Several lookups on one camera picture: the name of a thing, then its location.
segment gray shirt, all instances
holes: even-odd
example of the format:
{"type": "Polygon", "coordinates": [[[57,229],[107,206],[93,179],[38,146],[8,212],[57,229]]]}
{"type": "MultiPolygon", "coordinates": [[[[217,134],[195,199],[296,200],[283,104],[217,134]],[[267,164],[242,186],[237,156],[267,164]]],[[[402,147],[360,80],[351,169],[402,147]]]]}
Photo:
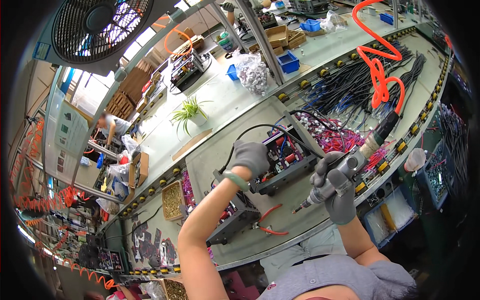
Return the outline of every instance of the gray shirt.
{"type": "Polygon", "coordinates": [[[107,122],[107,128],[100,129],[102,131],[102,134],[107,138],[108,138],[108,134],[110,133],[110,123],[112,123],[112,120],[115,121],[115,125],[116,125],[115,133],[117,134],[117,138],[120,139],[121,136],[124,135],[125,132],[127,132],[127,130],[130,128],[132,124],[128,121],[125,121],[113,115],[107,115],[105,117],[105,121],[107,122]]]}
{"type": "Polygon", "coordinates": [[[329,285],[349,287],[361,300],[370,300],[400,297],[415,281],[399,264],[377,261],[365,267],[347,255],[331,254],[290,267],[259,299],[293,299],[329,285]]]}

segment spider plant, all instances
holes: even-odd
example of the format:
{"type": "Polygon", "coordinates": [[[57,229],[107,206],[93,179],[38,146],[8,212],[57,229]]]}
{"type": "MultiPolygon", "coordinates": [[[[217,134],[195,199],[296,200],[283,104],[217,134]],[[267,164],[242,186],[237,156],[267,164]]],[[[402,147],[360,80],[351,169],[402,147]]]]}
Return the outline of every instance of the spider plant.
{"type": "Polygon", "coordinates": [[[183,127],[183,131],[185,131],[188,135],[190,135],[187,127],[189,119],[193,119],[199,114],[201,114],[205,118],[205,120],[207,119],[207,116],[201,109],[201,106],[202,106],[201,104],[204,102],[211,102],[211,101],[198,102],[197,96],[192,96],[187,98],[187,100],[182,101],[182,108],[180,110],[175,110],[172,112],[172,114],[174,114],[172,117],[172,121],[178,122],[177,135],[178,135],[180,125],[183,127]]]}

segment potted plant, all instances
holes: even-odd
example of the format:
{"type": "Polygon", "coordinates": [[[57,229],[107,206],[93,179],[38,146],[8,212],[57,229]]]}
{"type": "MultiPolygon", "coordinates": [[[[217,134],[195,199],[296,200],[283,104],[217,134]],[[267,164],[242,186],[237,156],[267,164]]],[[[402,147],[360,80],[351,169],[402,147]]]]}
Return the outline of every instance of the potted plant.
{"type": "Polygon", "coordinates": [[[208,115],[202,110],[201,104],[204,102],[211,102],[211,101],[200,101],[197,102],[197,97],[192,96],[187,98],[187,100],[182,101],[182,107],[180,110],[175,110],[172,112],[173,117],[172,121],[178,122],[179,124],[177,125],[177,134],[180,125],[183,127],[183,131],[185,131],[188,135],[190,133],[188,132],[188,120],[191,120],[195,125],[197,126],[202,126],[207,122],[208,120],[208,115]]]}

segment table surface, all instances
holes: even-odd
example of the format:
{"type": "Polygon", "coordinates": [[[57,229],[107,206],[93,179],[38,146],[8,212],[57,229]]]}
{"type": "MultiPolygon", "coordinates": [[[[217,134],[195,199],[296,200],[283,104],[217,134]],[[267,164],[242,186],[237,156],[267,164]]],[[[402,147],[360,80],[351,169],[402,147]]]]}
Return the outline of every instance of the table surface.
{"type": "MultiPolygon", "coordinates": [[[[301,64],[317,68],[338,56],[353,52],[357,45],[365,44],[373,40],[370,35],[361,30],[353,22],[351,15],[347,14],[344,15],[344,17],[347,19],[349,25],[347,30],[315,38],[307,37],[306,43],[302,44],[300,48],[293,50],[294,54],[300,59],[301,64]],[[304,56],[301,55],[300,49],[304,50],[304,56]]],[[[393,26],[380,21],[378,16],[373,17],[362,14],[361,17],[364,19],[365,24],[379,35],[387,35],[396,31],[393,26]]],[[[415,23],[408,19],[403,23],[399,22],[400,28],[407,28],[413,25],[415,25],[415,23]]],[[[194,192],[195,195],[197,195],[200,191],[202,192],[201,195],[203,195],[203,191],[207,189],[210,181],[213,179],[212,171],[223,165],[226,160],[224,155],[227,152],[229,153],[231,143],[239,133],[249,127],[249,125],[258,124],[259,122],[275,122],[279,116],[281,116],[282,110],[277,107],[277,105],[281,103],[278,102],[276,98],[265,101],[268,96],[252,95],[241,86],[240,81],[231,81],[225,76],[228,66],[232,63],[233,62],[223,58],[212,60],[210,68],[200,80],[191,88],[187,89],[185,93],[172,95],[168,92],[168,96],[158,106],[155,113],[160,122],[153,125],[155,128],[141,143],[142,150],[150,155],[149,176],[145,183],[136,189],[135,198],[142,194],[145,188],[156,182],[173,164],[181,159],[187,161],[187,166],[190,165],[192,167],[192,169],[189,168],[189,172],[193,173],[194,177],[197,176],[201,178],[202,181],[194,188],[194,192]],[[209,129],[213,131],[192,147],[191,150],[187,151],[181,158],[174,161],[172,156],[179,151],[191,137],[181,129],[178,133],[176,132],[177,125],[170,122],[170,113],[177,109],[182,100],[192,95],[196,95],[198,101],[209,100],[212,102],[204,103],[203,108],[209,115],[209,120],[204,125],[197,127],[192,123],[189,124],[191,135],[195,136],[209,129]],[[244,123],[237,121],[237,119],[244,120],[244,123]],[[194,160],[193,158],[196,156],[201,159],[194,160]]],[[[284,74],[287,83],[282,87],[305,76],[310,71],[310,68],[306,71],[303,70],[304,69],[302,69],[301,73],[296,71],[291,74],[284,74]]],[[[418,84],[415,89],[420,89],[421,86],[421,84],[418,84]]],[[[273,79],[268,78],[267,95],[272,95],[276,91],[279,91],[280,88],[281,87],[277,87],[273,79]]],[[[419,93],[419,97],[426,100],[430,92],[427,93],[423,91],[419,93]]],[[[267,130],[268,129],[265,128],[257,132],[252,131],[252,136],[246,135],[245,138],[250,137],[252,140],[261,141],[266,136],[267,130]]],[[[302,214],[300,215],[292,215],[291,211],[299,205],[309,190],[310,185],[308,183],[308,176],[306,176],[298,182],[292,183],[290,188],[285,189],[282,193],[279,193],[279,195],[271,199],[268,199],[267,196],[249,195],[262,213],[273,205],[282,203],[284,206],[277,209],[272,213],[272,216],[264,222],[269,223],[265,225],[272,225],[274,230],[288,230],[290,233],[286,236],[279,237],[266,236],[265,233],[260,230],[248,230],[226,246],[220,245],[212,247],[217,263],[227,264],[260,253],[302,234],[327,219],[327,214],[321,206],[312,207],[309,210],[302,210],[302,214]]],[[[141,215],[140,220],[143,221],[147,217],[152,216],[161,203],[160,194],[144,206],[143,209],[145,209],[146,212],[141,215]]],[[[126,228],[132,226],[131,221],[126,221],[126,223],[126,228]]],[[[157,227],[162,231],[162,238],[166,239],[169,237],[174,245],[176,244],[180,226],[176,225],[175,222],[163,220],[161,212],[149,221],[149,224],[150,223],[152,223],[152,225],[154,224],[154,226],[150,228],[157,227]]],[[[146,262],[135,263],[132,261],[134,267],[144,266],[145,263],[146,262]]]]}

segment fan grille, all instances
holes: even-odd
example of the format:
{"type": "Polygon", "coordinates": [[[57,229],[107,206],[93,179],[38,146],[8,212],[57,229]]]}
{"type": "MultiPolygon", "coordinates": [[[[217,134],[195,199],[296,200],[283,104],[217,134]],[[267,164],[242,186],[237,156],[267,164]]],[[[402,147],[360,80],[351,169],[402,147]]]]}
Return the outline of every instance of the fan grille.
{"type": "Polygon", "coordinates": [[[66,0],[53,25],[52,40],[57,54],[69,63],[91,63],[101,60],[128,44],[134,31],[142,28],[152,0],[66,0]],[[86,20],[97,7],[111,9],[101,18],[105,27],[88,33],[86,20]]]}

